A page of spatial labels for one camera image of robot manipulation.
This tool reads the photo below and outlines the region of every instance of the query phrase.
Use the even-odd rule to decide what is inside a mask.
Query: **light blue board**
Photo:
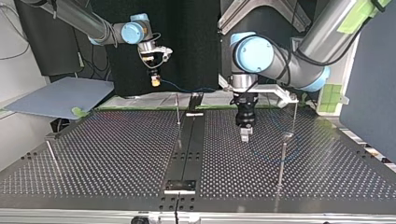
[[[62,119],[79,119],[73,107],[92,110],[114,89],[112,82],[65,77],[6,106],[6,110]]]

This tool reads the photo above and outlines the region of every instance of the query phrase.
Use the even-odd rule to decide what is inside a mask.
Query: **green tape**
[[[342,85],[326,84],[323,88],[318,112],[334,113],[341,101]]]
[[[181,106],[179,110],[186,110],[186,106]],[[174,106],[101,106],[97,111],[105,110],[177,110]]]
[[[84,117],[87,117],[90,113],[88,113],[88,112],[85,112],[85,111],[82,111],[82,109],[81,108],[79,108],[79,107],[73,107],[72,108],[72,113],[76,116],[76,117],[78,117],[78,118],[84,118]]]
[[[385,7],[391,0],[378,0],[381,6]],[[338,32],[352,35],[361,28],[361,25],[369,17],[374,17],[378,9],[370,0],[358,0],[355,6],[350,10],[344,21],[338,27]]]

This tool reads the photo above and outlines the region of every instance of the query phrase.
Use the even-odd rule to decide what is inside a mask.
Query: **black bracket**
[[[165,194],[195,194],[195,180],[168,180]]]

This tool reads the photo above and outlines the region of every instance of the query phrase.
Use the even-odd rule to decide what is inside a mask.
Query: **gray panel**
[[[396,161],[396,2],[363,29],[346,90],[341,122],[353,133]]]
[[[259,110],[248,144],[238,137],[235,113],[206,111],[194,211],[396,214],[396,174],[306,110],[298,113],[278,192],[281,139],[292,111]]]
[[[156,210],[178,133],[176,111],[95,113],[53,144],[57,161],[44,148],[2,176],[0,206]]]

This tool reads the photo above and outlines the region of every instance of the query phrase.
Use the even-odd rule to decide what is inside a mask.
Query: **black cable tie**
[[[52,9],[53,9],[53,19],[56,20],[56,17],[58,15],[58,5],[56,3],[56,0],[51,0],[51,4],[52,4]]]

